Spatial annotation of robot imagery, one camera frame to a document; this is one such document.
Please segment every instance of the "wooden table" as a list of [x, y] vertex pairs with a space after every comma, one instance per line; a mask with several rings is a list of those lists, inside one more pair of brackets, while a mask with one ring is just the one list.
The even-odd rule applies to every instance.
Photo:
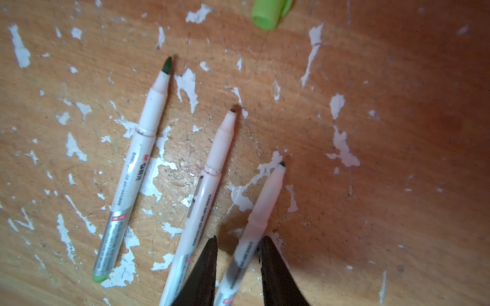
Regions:
[[[213, 11], [197, 24], [186, 16], [200, 8], [198, 1], [2, 3], [2, 304], [157, 305], [168, 269], [152, 271], [152, 265], [173, 254], [179, 240], [162, 223], [184, 226], [188, 209], [180, 201], [194, 192], [191, 174], [199, 173], [226, 110], [238, 102], [237, 87], [248, 117], [239, 118], [201, 240], [202, 248], [207, 237], [218, 236], [218, 279], [238, 241], [233, 232], [249, 213], [238, 206], [228, 212], [227, 186], [246, 185], [277, 151], [288, 163], [285, 185], [293, 185], [298, 210], [288, 211], [291, 194], [284, 189], [269, 230], [283, 238], [283, 255], [312, 305], [489, 305], [486, 4], [297, 0], [270, 32], [250, 22], [251, 0], [206, 4]], [[302, 87], [312, 51], [308, 33], [322, 23]], [[14, 52], [25, 53], [11, 33], [14, 24], [30, 53], [25, 68]], [[166, 39], [158, 50], [160, 26]], [[108, 216], [101, 207], [112, 201], [130, 141], [114, 120], [138, 121], [168, 55], [176, 75], [186, 68], [196, 74], [199, 104], [191, 114], [189, 98], [181, 91], [181, 103], [171, 82], [160, 129], [171, 127], [164, 160], [177, 170], [158, 168], [153, 183], [160, 201], [138, 196], [130, 227], [139, 246], [135, 237], [132, 247], [123, 244], [116, 264], [123, 255], [126, 274], [114, 283], [125, 286], [104, 288], [92, 281]], [[336, 94], [345, 105], [333, 120]], [[92, 112], [83, 118], [75, 102]], [[70, 118], [63, 125], [56, 116], [65, 112]], [[193, 133], [193, 125], [201, 130]], [[335, 127], [337, 145], [345, 131], [360, 166], [343, 164], [345, 147], [343, 159], [326, 156], [340, 153]], [[68, 133], [79, 156], [67, 156]], [[101, 142], [104, 136], [111, 141]], [[255, 201], [264, 180], [243, 196]], [[234, 305], [260, 305], [261, 293], [255, 260]]]

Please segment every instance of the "dark green brush tip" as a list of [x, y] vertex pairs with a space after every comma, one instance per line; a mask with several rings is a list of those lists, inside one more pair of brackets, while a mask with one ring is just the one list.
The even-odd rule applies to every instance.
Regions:
[[162, 71], [165, 72], [166, 74], [170, 74], [171, 69], [172, 69], [172, 58], [169, 56], [169, 58], [163, 64]]

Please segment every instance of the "white marker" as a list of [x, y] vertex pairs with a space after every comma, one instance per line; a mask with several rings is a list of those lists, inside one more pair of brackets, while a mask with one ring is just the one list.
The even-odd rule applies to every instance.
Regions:
[[171, 68], [172, 58], [169, 57], [148, 92], [140, 122], [129, 146], [98, 251], [94, 266], [95, 282], [104, 281], [114, 268], [134, 201], [148, 165], [148, 158], [155, 144], [163, 109], [167, 103]]
[[173, 257], [160, 306], [171, 305], [182, 288], [220, 182], [221, 170], [233, 139], [236, 118], [237, 114], [234, 109], [228, 111], [223, 123], [216, 132], [208, 160], [199, 177], [184, 231]]
[[270, 214], [281, 192], [282, 180], [286, 173], [285, 165], [284, 162], [281, 162], [264, 184], [216, 293], [214, 306], [231, 305], [240, 289], [245, 271], [264, 235]]

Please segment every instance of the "marker pen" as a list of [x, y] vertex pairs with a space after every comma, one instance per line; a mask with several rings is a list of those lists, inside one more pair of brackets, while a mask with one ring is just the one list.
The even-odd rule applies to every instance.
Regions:
[[220, 283], [214, 306], [231, 305], [238, 289], [240, 289], [245, 271], [264, 235], [270, 214], [281, 192], [282, 180], [286, 173], [285, 166], [286, 163], [284, 161], [277, 165], [264, 184], [257, 203], [248, 216], [248, 223], [238, 241], [231, 263]]
[[199, 177], [196, 192], [187, 214], [184, 231], [173, 257], [165, 289], [160, 299], [160, 306], [171, 305], [182, 288], [220, 182], [221, 170], [233, 139], [236, 118], [235, 109], [228, 111], [216, 132], [208, 160]]
[[138, 128], [131, 139], [94, 265], [95, 282], [104, 281], [114, 268], [167, 103], [171, 68], [172, 58], [169, 57], [148, 92]]

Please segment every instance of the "green end cap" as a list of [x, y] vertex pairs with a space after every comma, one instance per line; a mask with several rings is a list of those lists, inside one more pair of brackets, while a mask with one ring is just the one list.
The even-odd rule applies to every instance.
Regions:
[[107, 279], [107, 276], [95, 276], [94, 275], [94, 278], [93, 278], [94, 282], [96, 282], [96, 283], [101, 283], [106, 279]]
[[170, 75], [170, 70], [172, 69], [172, 58], [169, 56], [165, 63], [163, 64], [162, 71]]
[[252, 8], [252, 22], [261, 29], [273, 30], [291, 9], [293, 0], [255, 0]]

